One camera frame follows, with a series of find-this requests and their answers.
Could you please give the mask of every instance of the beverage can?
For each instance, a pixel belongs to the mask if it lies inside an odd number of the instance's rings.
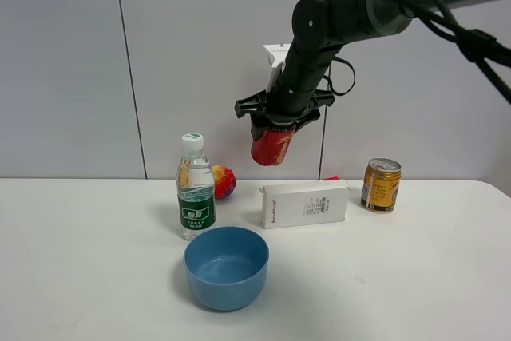
[[[398,197],[400,180],[401,165],[397,161],[386,158],[369,160],[360,203],[373,212],[392,212]]]

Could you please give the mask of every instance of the wall seam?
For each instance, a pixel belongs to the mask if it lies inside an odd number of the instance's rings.
[[[129,58],[129,49],[128,49],[128,37],[126,35],[126,24],[125,24],[125,16],[122,10],[122,2],[119,1],[119,12],[121,14],[121,24],[122,24],[122,33],[125,40],[125,50],[126,50],[126,59],[128,61],[128,71],[129,71],[129,82],[131,83],[131,92],[133,95],[133,108],[135,109],[135,118],[137,120],[137,133],[138,133],[138,141],[141,147],[141,156],[142,156],[142,165],[144,166],[144,178],[147,179],[147,167],[145,165],[145,154],[144,154],[144,145],[142,143],[142,134],[141,134],[141,123],[138,117],[138,108],[137,108],[137,98],[135,96],[135,86],[133,84],[133,71],[131,68],[131,59]]]
[[[332,64],[328,66],[328,77],[332,74]],[[325,114],[323,115],[323,133],[321,134],[321,152],[319,153],[318,180],[321,180],[321,168],[323,167],[323,149],[325,148],[325,132],[327,131],[327,112],[328,105],[325,105]]]

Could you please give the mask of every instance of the plastic bottle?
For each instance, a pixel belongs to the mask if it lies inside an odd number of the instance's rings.
[[[214,228],[215,180],[199,133],[182,137],[183,156],[177,169],[177,198],[183,237],[190,241]]]

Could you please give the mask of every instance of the plastic bowl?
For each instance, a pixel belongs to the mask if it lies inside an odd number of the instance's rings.
[[[184,251],[190,290],[206,307],[234,311],[263,290],[270,252],[258,234],[244,228],[212,229]]]

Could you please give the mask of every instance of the cardboard box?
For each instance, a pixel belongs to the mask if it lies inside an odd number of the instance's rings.
[[[350,193],[345,180],[267,185],[263,193],[263,228],[344,221]]]

